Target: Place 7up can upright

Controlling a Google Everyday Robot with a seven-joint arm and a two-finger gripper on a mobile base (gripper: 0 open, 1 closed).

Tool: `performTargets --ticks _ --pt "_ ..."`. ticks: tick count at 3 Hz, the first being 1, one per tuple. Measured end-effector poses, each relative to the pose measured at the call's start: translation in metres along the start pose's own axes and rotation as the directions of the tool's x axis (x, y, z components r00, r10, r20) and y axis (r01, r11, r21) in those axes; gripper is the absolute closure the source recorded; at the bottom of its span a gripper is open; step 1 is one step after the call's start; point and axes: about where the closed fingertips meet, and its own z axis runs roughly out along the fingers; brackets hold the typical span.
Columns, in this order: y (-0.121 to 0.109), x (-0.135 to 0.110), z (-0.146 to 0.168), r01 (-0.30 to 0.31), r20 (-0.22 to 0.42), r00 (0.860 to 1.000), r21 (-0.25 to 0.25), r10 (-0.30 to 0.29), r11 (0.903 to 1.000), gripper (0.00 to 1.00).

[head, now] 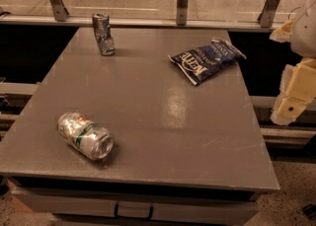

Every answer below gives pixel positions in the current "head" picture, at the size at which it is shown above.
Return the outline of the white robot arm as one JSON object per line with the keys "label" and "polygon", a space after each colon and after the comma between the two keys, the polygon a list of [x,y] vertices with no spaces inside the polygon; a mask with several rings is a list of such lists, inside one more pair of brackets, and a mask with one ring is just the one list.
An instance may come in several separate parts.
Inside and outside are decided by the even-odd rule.
{"label": "white robot arm", "polygon": [[271,115],[273,123],[289,125],[316,98],[316,0],[307,0],[270,39],[289,42],[291,50],[302,57],[295,66],[285,65]]}

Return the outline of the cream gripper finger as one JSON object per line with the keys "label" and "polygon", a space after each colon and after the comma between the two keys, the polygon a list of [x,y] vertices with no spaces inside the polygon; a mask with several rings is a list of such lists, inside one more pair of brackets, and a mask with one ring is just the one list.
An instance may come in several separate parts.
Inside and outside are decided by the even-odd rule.
{"label": "cream gripper finger", "polygon": [[304,57],[295,66],[286,64],[271,121],[277,125],[289,125],[297,120],[315,98],[316,59]]}
{"label": "cream gripper finger", "polygon": [[281,27],[271,33],[270,39],[276,42],[290,42],[292,24],[292,19],[287,20]]}

